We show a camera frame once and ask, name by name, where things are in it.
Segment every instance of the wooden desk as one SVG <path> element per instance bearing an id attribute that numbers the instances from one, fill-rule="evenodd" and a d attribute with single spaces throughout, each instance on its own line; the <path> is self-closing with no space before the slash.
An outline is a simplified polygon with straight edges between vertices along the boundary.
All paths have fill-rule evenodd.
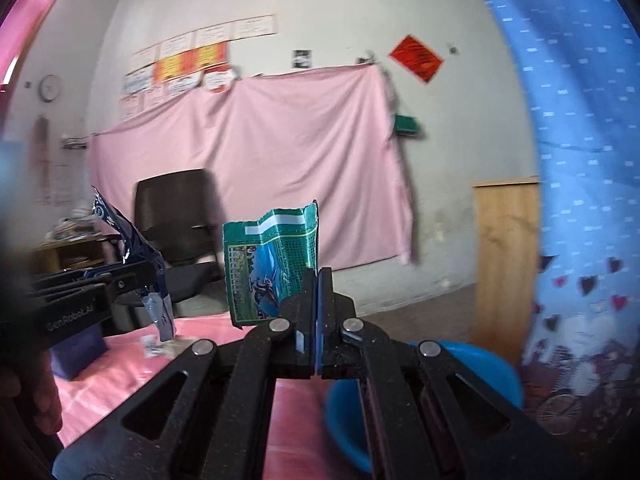
<path id="1" fill-rule="evenodd" d="M 50 274 L 60 270 L 86 269 L 105 262 L 102 249 L 103 236 L 87 235 L 82 238 L 46 242 L 36 248 L 33 272 Z"/>
<path id="2" fill-rule="evenodd" d="M 472 341 L 515 364 L 529 333 L 538 272 L 538 178 L 473 188 L 479 247 Z"/>

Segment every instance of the office chair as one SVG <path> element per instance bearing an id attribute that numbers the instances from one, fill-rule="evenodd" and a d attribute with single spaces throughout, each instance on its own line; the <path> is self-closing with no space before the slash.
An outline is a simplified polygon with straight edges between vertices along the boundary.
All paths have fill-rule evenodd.
<path id="1" fill-rule="evenodd" d="M 216 258 L 214 228 L 209 222 L 210 186 L 205 170 L 167 173 L 141 180 L 136 185 L 134 224 L 172 267 L 166 284 L 172 303 L 201 293 L 207 283 L 222 278 Z M 214 262 L 196 263 L 207 254 Z M 135 293 L 118 302 L 129 309 L 134 328 L 140 327 L 136 308 L 142 302 Z"/>

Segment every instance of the chair seat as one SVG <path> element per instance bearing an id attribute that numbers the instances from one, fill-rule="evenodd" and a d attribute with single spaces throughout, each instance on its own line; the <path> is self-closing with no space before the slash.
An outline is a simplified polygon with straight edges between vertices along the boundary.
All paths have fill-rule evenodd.
<path id="1" fill-rule="evenodd" d="M 200 293 L 211 281 L 211 263 L 169 267 L 166 270 L 166 288 L 171 295 L 172 303 L 188 300 Z M 128 292 L 118 297 L 118 302 L 126 306 L 142 306 L 135 292 Z"/>

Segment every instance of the human hand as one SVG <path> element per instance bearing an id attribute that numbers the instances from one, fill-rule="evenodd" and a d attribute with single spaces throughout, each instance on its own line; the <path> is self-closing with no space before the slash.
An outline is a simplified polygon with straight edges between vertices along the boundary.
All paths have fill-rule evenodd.
<path id="1" fill-rule="evenodd" d="M 33 420 L 42 433 L 52 435 L 62 429 L 62 404 L 51 373 L 50 352 L 42 353 L 40 367 L 33 387 L 33 403 L 38 411 Z M 0 397 L 17 397 L 21 390 L 18 375 L 10 368 L 0 367 Z"/>

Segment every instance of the round clock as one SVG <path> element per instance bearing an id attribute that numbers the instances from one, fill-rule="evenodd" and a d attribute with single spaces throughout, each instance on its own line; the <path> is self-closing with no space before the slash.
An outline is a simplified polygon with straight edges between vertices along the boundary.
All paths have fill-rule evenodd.
<path id="1" fill-rule="evenodd" d="M 38 95 L 45 103 L 55 101 L 62 93 L 62 79 L 57 75 L 45 76 L 38 86 Z"/>

